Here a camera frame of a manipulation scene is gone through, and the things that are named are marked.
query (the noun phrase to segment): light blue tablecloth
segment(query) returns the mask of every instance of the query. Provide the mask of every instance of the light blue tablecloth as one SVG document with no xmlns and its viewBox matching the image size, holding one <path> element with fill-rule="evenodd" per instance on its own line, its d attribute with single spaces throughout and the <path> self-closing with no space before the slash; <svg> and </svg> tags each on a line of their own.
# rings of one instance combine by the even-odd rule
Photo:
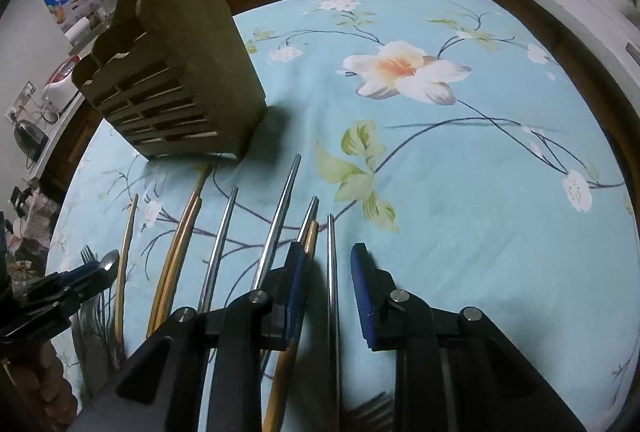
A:
<svg viewBox="0 0 640 432">
<path fill-rule="evenodd" d="M 346 408 L 394 386 L 394 354 L 367 349 L 356 314 L 349 254 L 365 242 L 400 287 L 431 306 L 482 308 L 589 430 L 606 427 L 638 357 L 638 234 L 603 133 L 535 38 L 490 0 L 285 0 L 236 24 L 270 110 L 244 160 L 220 160 L 205 184 L 174 308 L 197 306 L 233 185 L 239 205 L 213 305 L 249 289 L 300 153 L 282 238 L 295 237 L 313 194 L 320 222 L 336 215 Z M 196 168 L 147 162 L 102 122 L 63 205 L 49 271 L 78 266 L 84 244 L 98 254 L 119 248 L 130 196 L 140 195 L 129 354 L 144 339 Z M 323 227 L 287 431 L 319 430 L 327 408 L 325 240 Z M 70 334 L 56 344 L 77 388 Z"/>
</svg>

